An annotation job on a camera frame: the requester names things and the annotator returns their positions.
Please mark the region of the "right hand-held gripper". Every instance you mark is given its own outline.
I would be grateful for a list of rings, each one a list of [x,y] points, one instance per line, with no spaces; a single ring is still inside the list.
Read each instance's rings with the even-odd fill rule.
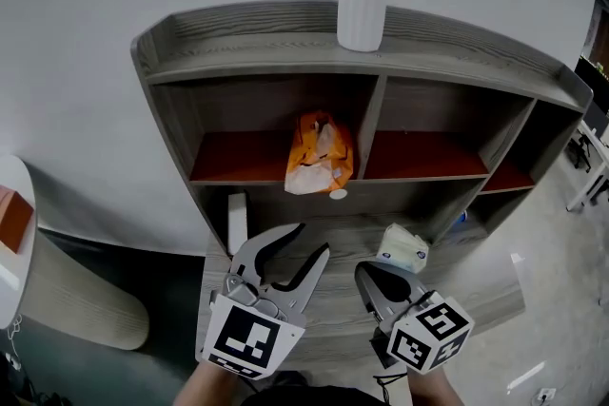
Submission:
[[[456,357],[469,339],[475,321],[451,297],[425,292],[418,277],[385,262],[362,261],[354,278],[368,313],[380,322],[370,340],[383,368],[402,363],[426,375]]]

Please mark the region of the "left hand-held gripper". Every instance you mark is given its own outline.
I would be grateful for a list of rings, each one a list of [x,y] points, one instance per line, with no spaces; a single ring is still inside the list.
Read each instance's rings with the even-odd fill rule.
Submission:
[[[202,360],[252,380],[278,371],[305,332],[304,310],[329,260],[329,244],[314,251],[288,284],[272,283],[271,301],[259,298],[250,284],[264,282],[265,264],[304,228],[304,223],[270,228],[233,256],[231,274],[210,302]]]

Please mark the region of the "orange snack bag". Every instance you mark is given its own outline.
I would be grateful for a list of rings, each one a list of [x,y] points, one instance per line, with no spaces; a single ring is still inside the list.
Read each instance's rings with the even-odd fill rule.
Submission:
[[[297,121],[285,171],[284,190],[292,195],[330,193],[344,188],[354,172],[354,145],[345,124],[324,111]]]

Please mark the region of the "person's right forearm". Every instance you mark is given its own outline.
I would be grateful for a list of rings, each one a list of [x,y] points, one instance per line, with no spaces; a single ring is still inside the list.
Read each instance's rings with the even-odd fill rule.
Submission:
[[[442,367],[426,375],[409,369],[408,386],[413,406],[464,406]]]

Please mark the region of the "person's left forearm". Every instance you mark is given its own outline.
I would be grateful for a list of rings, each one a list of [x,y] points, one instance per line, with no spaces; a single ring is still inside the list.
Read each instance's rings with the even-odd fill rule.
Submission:
[[[202,360],[172,402],[172,406],[231,406],[239,377]]]

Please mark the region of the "grey wooden desk hutch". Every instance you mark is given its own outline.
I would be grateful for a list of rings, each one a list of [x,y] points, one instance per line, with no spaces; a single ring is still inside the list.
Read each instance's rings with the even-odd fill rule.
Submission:
[[[152,116],[212,236],[203,295],[228,268],[228,196],[245,192],[252,233],[305,224],[271,264],[274,277],[330,246],[302,355],[368,352],[373,321],[353,273],[393,222],[431,244],[427,280],[451,280],[479,330],[517,315],[524,302],[507,258],[472,269],[462,259],[540,182],[592,90],[563,62],[446,17],[391,8],[371,53],[342,48],[336,24],[333,1],[260,1],[174,12],[132,42]],[[338,201],[283,188],[298,117],[318,110],[354,143]]]

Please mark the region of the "white and blue tissue pack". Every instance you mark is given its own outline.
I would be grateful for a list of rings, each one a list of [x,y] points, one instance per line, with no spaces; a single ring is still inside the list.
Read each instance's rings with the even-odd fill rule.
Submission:
[[[418,274],[426,266],[428,252],[423,239],[392,223],[384,231],[376,259]]]

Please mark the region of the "dark red hardcover book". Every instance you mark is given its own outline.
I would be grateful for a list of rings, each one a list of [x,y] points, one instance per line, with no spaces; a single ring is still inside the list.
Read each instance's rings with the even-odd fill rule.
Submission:
[[[227,251],[234,256],[248,240],[248,196],[245,192],[228,196],[227,202]]]

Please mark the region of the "person's black clothing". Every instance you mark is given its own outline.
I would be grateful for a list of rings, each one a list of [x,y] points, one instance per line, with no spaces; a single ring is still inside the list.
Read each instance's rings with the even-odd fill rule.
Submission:
[[[246,398],[241,406],[386,406],[358,389],[336,386],[277,386]]]

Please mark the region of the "white ribbed round side table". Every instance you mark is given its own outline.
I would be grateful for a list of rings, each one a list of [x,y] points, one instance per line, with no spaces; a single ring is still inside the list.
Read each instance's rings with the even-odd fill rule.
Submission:
[[[0,243],[0,330],[10,337],[27,317],[51,329],[120,350],[147,341],[146,307],[70,257],[38,227],[33,181],[16,156],[0,156],[0,185],[33,208],[19,252]]]

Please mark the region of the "black office chair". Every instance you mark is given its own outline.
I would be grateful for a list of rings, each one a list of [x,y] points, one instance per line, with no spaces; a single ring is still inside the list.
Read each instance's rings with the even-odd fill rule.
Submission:
[[[585,167],[585,172],[590,172],[590,140],[585,134],[581,133],[577,140],[571,139],[567,145],[567,152],[574,168]]]

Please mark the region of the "orange box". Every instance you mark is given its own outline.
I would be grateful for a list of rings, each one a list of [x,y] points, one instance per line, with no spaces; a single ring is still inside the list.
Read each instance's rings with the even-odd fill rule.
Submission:
[[[33,208],[15,190],[0,185],[0,243],[19,252]]]

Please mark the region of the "white ribbed vase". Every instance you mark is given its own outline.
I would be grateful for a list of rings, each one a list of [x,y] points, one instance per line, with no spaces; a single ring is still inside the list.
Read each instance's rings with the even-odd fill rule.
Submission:
[[[346,49],[374,52],[383,39],[386,0],[338,0],[337,39]]]

